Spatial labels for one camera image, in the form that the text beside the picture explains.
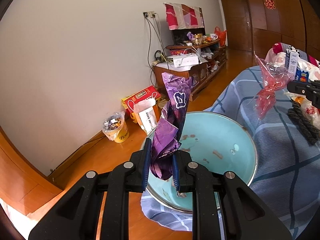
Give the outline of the red gift box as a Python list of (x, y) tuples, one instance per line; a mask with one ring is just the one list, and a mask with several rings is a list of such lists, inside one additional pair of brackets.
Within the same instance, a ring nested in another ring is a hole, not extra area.
[(155, 100), (161, 98), (161, 94), (154, 86), (149, 86), (135, 94), (122, 98), (121, 104), (124, 107), (126, 114), (131, 115), (135, 104), (149, 98), (154, 98)]

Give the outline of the red transparent plastic wrapper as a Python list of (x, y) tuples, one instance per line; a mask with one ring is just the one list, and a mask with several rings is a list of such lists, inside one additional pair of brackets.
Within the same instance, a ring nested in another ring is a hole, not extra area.
[(284, 89), (293, 78), (293, 73), (285, 67), (285, 56), (285, 53), (279, 53), (267, 61), (254, 55), (263, 82), (263, 88), (255, 96), (255, 111), (259, 120), (276, 104), (276, 92)]

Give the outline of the light blue enamel basin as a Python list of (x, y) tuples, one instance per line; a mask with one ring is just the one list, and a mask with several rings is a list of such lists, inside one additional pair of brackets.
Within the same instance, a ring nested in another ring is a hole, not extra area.
[[(255, 143), (243, 126), (213, 112), (189, 112), (180, 138), (180, 149), (209, 171), (234, 172), (250, 185), (258, 168)], [(161, 180), (152, 173), (146, 190), (162, 205), (183, 213), (192, 212), (192, 194), (179, 194), (173, 180)]]

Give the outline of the wooden tv cabinet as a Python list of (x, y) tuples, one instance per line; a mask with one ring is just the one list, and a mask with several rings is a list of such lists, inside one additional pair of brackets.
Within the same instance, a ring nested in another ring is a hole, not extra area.
[(164, 72), (186, 79), (192, 78), (190, 101), (194, 101), (200, 91), (206, 88), (215, 75), (226, 65), (226, 46), (221, 46), (219, 40), (200, 45), (170, 45), (166, 60), (153, 64), (158, 90), (165, 91), (162, 79)]

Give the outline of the pink heart patterned quilt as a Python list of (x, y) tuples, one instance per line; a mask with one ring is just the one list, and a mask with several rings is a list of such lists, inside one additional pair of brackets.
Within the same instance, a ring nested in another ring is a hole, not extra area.
[[(267, 62), (275, 63), (281, 67), (285, 66), (285, 57), (286, 52), (280, 52), (275, 54), (272, 49), (270, 49), (265, 57), (265, 60)], [(308, 60), (304, 60), (301, 57), (299, 57), (298, 60), (298, 66), (307, 67), (310, 75), (309, 75), (309, 81), (315, 81), (319, 80), (319, 66), (316, 66), (312, 63), (310, 63)]]

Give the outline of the black knitted cloth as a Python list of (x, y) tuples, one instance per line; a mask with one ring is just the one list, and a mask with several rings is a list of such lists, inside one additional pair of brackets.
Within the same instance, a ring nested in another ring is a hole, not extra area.
[(300, 108), (300, 104), (295, 101), (292, 102), (292, 108), (288, 109), (287, 116), (289, 119), (299, 127), (302, 135), (310, 145), (314, 145), (319, 141), (319, 129), (313, 126), (304, 115)]

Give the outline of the purple foil wrapper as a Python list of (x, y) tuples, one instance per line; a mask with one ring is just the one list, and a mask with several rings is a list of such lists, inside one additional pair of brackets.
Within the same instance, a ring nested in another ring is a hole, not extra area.
[(162, 79), (169, 101), (162, 108), (153, 134), (150, 171), (155, 177), (167, 180), (172, 176), (172, 156), (181, 146), (193, 79), (169, 73), (162, 73)]

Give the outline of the wall power socket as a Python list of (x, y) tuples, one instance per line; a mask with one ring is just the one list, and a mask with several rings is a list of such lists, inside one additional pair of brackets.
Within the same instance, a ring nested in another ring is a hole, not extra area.
[(155, 18), (156, 13), (154, 11), (143, 12), (144, 18)]

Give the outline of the tall white carton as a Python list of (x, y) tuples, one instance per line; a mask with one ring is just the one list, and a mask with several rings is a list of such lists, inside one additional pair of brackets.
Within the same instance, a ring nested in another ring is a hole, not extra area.
[(295, 74), (298, 66), (299, 53), (295, 50), (286, 50), (285, 68), (290, 74)]

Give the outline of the black white cow pillow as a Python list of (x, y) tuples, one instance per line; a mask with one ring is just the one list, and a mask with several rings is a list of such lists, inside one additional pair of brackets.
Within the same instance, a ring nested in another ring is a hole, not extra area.
[(278, 43), (275, 43), (273, 46), (272, 46), (272, 50), (275, 54), (277, 53), (280, 53), (280, 52), (286, 52), (287, 50), (291, 50), (291, 51), (295, 51), (297, 52), (300, 56), (304, 55), (305, 52), (300, 50), (300, 49), (297, 49), (295, 48), (294, 46), (292, 45), (289, 45), (289, 44), (286, 44), (286, 43), (282, 43), (282, 42), (278, 42)]

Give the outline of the orange plastic bag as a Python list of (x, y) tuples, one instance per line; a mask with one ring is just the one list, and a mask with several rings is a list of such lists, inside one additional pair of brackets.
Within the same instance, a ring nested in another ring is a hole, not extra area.
[(226, 30), (221, 30), (219, 27), (215, 27), (214, 33), (217, 35), (220, 46), (223, 47), (226, 44), (226, 36), (227, 36), (227, 31)]

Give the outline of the yellow white plastic bag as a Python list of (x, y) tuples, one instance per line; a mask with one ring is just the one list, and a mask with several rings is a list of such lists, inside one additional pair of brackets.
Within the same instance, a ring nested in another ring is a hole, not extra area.
[(298, 114), (302, 114), (314, 127), (319, 129), (319, 109), (314, 107), (306, 96), (290, 92), (284, 93), (292, 101), (292, 107)]

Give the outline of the wooden door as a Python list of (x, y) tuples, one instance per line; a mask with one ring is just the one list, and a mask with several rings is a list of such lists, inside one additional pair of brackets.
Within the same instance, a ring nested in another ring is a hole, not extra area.
[(247, 0), (221, 0), (228, 47), (252, 52), (251, 18)]

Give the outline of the white box on cabinet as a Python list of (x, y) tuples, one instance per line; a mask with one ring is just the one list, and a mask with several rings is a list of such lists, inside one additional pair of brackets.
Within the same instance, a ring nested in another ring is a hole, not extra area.
[(193, 66), (200, 62), (196, 54), (172, 55), (168, 59), (174, 64), (175, 68)]

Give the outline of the white mug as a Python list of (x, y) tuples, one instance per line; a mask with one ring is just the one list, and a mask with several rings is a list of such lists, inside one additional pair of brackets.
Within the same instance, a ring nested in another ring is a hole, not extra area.
[(212, 40), (217, 40), (217, 39), (218, 39), (218, 35), (217, 35), (216, 33), (211, 33), (211, 34), (210, 34), (210, 38), (211, 38)]

